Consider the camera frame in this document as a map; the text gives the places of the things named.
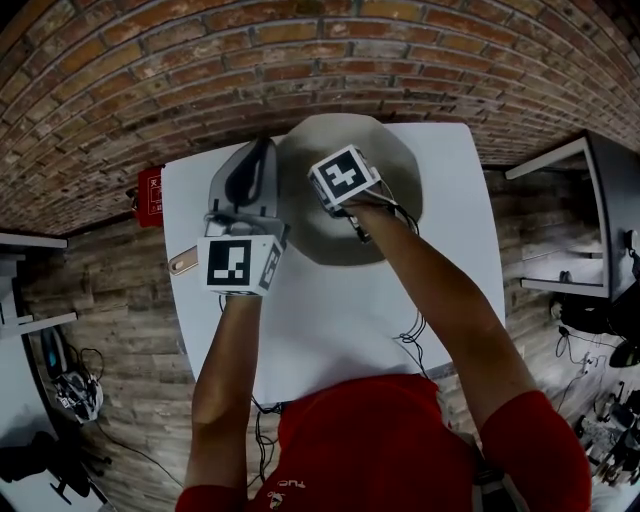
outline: beige hat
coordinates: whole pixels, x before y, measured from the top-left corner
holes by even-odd
[[[418,163],[384,125],[356,114],[309,117],[278,144],[278,217],[291,226],[289,243],[321,265],[356,266],[384,259],[373,242],[360,242],[347,219],[333,219],[322,209],[307,178],[313,164],[349,144],[378,169],[395,200],[416,221],[422,215]]]

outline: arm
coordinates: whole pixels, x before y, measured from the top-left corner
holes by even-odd
[[[246,493],[245,438],[258,360],[260,297],[231,297],[193,394],[185,487],[218,485]]]
[[[536,389],[491,305],[464,272],[384,209],[350,210],[451,355],[478,430],[509,400]]]

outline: black cable bundle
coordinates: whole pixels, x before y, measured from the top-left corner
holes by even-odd
[[[402,349],[404,349],[405,352],[407,354],[409,354],[411,359],[413,359],[415,361],[415,363],[420,368],[420,371],[422,372],[422,375],[424,375],[425,378],[428,378],[427,377],[427,372],[424,369],[424,365],[422,364],[422,357],[424,355],[424,350],[422,349],[422,347],[420,346],[420,344],[417,341],[418,338],[420,337],[420,335],[424,332],[426,327],[427,327],[427,321],[424,319],[424,317],[422,316],[420,311],[417,311],[416,319],[413,322],[413,325],[411,326],[411,329],[409,329],[405,333],[399,334],[398,336],[394,337],[393,339],[394,339],[394,341],[399,341],[401,343],[404,343],[405,345],[415,345],[416,351],[418,352],[418,359],[413,357],[413,355],[411,354],[411,352],[409,352],[408,349],[406,349],[402,345],[400,345],[400,347]]]
[[[282,403],[277,403],[273,407],[262,407],[253,396],[251,397],[251,401],[258,409],[258,414],[256,415],[255,438],[258,443],[258,448],[260,448],[260,467],[256,477],[247,484],[247,489],[251,487],[258,478],[262,480],[262,483],[267,479],[265,472],[273,460],[273,454],[276,451],[276,443],[278,442],[277,439],[272,440],[261,432],[260,416],[262,414],[282,414]],[[267,447],[271,448],[268,459]]]

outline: person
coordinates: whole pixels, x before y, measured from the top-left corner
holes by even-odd
[[[532,512],[589,510],[585,454],[479,288],[386,209],[357,203],[349,212],[451,355],[484,457],[443,423],[435,383],[420,375],[357,379],[287,405],[278,466],[248,501],[262,299],[232,297],[195,387],[177,512],[472,511],[480,509],[474,484],[484,465],[508,475],[512,502],[521,500],[519,508],[484,510],[526,510],[522,500]]]

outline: brick wall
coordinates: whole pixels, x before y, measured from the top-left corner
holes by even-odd
[[[0,227],[128,208],[146,166],[308,115],[467,123],[485,164],[640,149],[640,57],[594,0],[31,0],[0,34]]]

